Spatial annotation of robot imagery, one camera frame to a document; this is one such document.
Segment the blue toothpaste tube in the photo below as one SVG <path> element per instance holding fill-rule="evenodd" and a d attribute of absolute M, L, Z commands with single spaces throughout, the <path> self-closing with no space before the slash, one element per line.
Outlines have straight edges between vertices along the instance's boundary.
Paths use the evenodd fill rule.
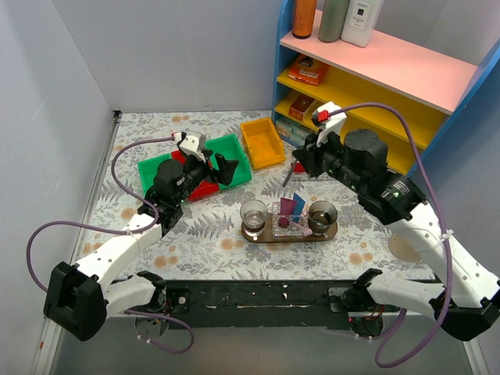
<path fill-rule="evenodd" d="M 292 214 L 294 216 L 300 216 L 305 207 L 305 200 L 297 193 L 294 193 L 293 200 L 295 202 L 295 207 L 293 208 Z"/>

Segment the grey toothbrush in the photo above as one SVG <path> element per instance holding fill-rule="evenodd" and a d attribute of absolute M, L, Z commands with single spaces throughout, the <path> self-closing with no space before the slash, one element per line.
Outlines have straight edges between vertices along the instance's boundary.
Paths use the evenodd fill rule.
<path fill-rule="evenodd" d="M 287 175 L 284 178 L 284 181 L 281 185 L 283 188 L 285 188 L 287 186 L 289 180 L 291 179 L 291 176 L 292 176 L 293 172 L 295 171 L 295 167 L 296 167 L 297 162 L 298 162 L 298 160 L 295 159 L 294 162 L 291 164 L 291 167 L 290 167 L 289 171 L 287 172 Z"/>

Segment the green translucent cup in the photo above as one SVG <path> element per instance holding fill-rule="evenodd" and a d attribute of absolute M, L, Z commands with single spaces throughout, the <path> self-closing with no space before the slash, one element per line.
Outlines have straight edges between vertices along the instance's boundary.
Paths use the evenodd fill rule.
<path fill-rule="evenodd" d="M 338 211 L 327 201 L 317 201 L 309 207 L 308 225 L 315 235 L 325 234 L 337 222 Z"/>

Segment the clear glass cup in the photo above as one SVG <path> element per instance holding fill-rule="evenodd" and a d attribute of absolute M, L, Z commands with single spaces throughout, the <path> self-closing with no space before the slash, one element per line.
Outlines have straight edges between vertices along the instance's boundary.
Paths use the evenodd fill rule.
<path fill-rule="evenodd" d="M 266 224 L 267 205 L 260 200 L 251 200 L 240 208 L 240 216 L 244 232 L 250 237 L 258 237 Z"/>

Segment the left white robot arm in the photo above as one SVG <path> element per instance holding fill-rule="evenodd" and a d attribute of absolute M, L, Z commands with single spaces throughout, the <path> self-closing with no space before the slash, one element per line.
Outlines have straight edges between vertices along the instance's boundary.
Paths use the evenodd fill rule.
<path fill-rule="evenodd" d="M 100 330 L 111 316 L 137 308 L 144 313 L 168 309 L 166 282 L 148 271 L 126 280 L 116 278 L 147 247 L 174 228 L 182 204 L 204 180 L 229 185 L 239 162 L 215 155 L 216 166 L 190 155 L 183 162 L 158 165 L 146 203 L 125 226 L 125 233 L 70 265 L 61 262 L 51 274 L 44 315 L 81 341 Z"/>

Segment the pink capped toothbrush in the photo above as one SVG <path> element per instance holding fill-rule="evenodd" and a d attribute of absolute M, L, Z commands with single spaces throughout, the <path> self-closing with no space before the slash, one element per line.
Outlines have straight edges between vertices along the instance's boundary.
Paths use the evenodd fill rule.
<path fill-rule="evenodd" d="M 292 225 L 297 231 L 299 231 L 304 238 L 311 236 L 313 231 L 309 227 L 303 227 L 296 223 L 295 221 L 291 221 L 290 225 Z"/>

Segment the clear textured acrylic holder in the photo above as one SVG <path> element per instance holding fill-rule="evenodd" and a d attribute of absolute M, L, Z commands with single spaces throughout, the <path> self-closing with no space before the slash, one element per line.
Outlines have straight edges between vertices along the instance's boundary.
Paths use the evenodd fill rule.
<path fill-rule="evenodd" d="M 302 234 L 297 231 L 292 225 L 289 224 L 287 228 L 278 227 L 278 215 L 280 211 L 280 203 L 274 202 L 271 206 L 271 225 L 273 239 L 290 239 L 290 238 L 303 238 Z M 302 213 L 300 216 L 291 216 L 290 222 L 295 221 L 303 227 L 309 227 L 308 216 Z"/>

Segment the pink toothpaste tube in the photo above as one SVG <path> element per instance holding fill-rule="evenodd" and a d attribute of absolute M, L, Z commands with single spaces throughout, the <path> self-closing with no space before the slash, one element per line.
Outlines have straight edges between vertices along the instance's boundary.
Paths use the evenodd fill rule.
<path fill-rule="evenodd" d="M 293 216 L 297 202 L 288 198 L 280 199 L 280 211 L 278 215 L 278 227 L 287 228 L 290 223 L 290 217 Z"/>

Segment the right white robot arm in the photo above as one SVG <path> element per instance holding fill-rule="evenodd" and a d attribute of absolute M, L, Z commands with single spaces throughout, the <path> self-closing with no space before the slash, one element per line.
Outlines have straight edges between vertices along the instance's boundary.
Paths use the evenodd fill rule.
<path fill-rule="evenodd" d="M 330 133 L 318 144 L 311 134 L 292 155 L 308 175 L 326 173 L 357 194 L 359 204 L 403 238 L 439 279 L 437 284 L 399 280 L 382 270 L 365 271 L 341 296 L 347 309 L 393 305 L 437 319 L 441 329 L 470 341 L 499 318 L 499 279 L 486 270 L 440 221 L 425 194 L 405 175 L 388 169 L 387 145 L 371 130 L 344 138 Z"/>

